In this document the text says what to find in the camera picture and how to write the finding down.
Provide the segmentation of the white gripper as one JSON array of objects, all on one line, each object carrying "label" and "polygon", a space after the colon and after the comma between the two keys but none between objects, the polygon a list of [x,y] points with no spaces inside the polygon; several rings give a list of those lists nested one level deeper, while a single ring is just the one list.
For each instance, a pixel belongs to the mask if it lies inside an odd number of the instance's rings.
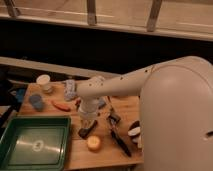
[{"label": "white gripper", "polygon": [[80,129],[93,129],[98,115],[99,101],[97,99],[82,99],[78,108]]}]

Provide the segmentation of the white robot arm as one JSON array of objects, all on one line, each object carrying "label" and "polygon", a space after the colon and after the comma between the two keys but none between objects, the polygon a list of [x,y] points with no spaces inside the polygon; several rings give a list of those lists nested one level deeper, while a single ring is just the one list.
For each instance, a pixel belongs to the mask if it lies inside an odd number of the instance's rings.
[{"label": "white robot arm", "polygon": [[138,96],[144,171],[213,171],[213,64],[187,56],[77,86],[79,111],[101,96]]}]

